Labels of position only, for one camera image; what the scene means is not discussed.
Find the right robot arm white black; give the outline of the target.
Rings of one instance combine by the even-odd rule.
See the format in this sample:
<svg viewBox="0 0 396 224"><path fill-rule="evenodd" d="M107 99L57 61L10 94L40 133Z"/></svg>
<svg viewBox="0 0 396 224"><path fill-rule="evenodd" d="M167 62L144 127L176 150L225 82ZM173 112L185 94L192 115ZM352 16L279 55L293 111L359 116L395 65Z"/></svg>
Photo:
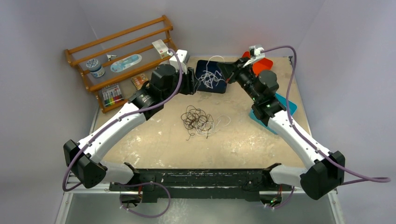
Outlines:
<svg viewBox="0 0 396 224"><path fill-rule="evenodd" d="M262 177L263 186L273 190L280 184L301 188L311 199L318 200L337 188L344 181L346 159L339 152L314 140L288 114L286 107L277 99L279 88L276 73L263 70L256 75L248 58L235 62L218 63L228 84L237 82L253 100L255 117L277 133L293 149L304 164L304 168L277 165Z"/></svg>

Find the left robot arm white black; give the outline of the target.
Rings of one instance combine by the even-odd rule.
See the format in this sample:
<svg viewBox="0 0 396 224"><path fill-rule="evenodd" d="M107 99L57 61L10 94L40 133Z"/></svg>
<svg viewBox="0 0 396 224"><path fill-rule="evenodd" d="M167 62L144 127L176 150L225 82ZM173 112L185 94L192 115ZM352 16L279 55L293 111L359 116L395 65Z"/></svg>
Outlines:
<svg viewBox="0 0 396 224"><path fill-rule="evenodd" d="M105 124L89 136L68 140L63 145L67 171L63 190L71 191L80 185L90 189L101 182L118 182L128 191L139 186L135 168L129 163L111 163L103 160L108 151L126 134L149 120L164 108L176 94L193 95L195 72L186 72L170 64L159 65L151 79L130 97L121 109Z"/></svg>

